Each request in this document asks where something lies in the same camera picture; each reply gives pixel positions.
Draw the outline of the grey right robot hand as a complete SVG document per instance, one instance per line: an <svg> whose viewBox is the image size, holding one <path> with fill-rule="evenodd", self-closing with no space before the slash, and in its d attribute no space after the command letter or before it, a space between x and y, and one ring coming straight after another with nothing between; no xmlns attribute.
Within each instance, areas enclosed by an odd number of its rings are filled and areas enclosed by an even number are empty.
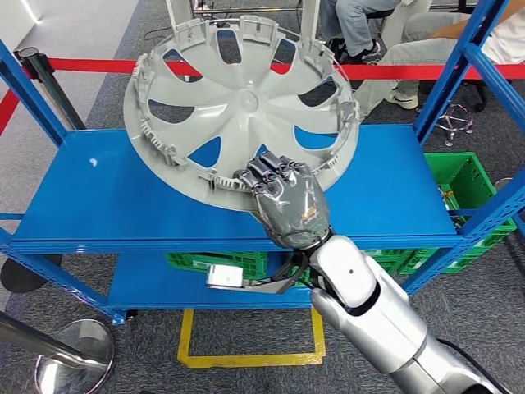
<svg viewBox="0 0 525 394"><path fill-rule="evenodd" d="M306 163L266 150L233 177L251 193L258 220L276 245L310 250L331 236L327 202Z"/></svg>

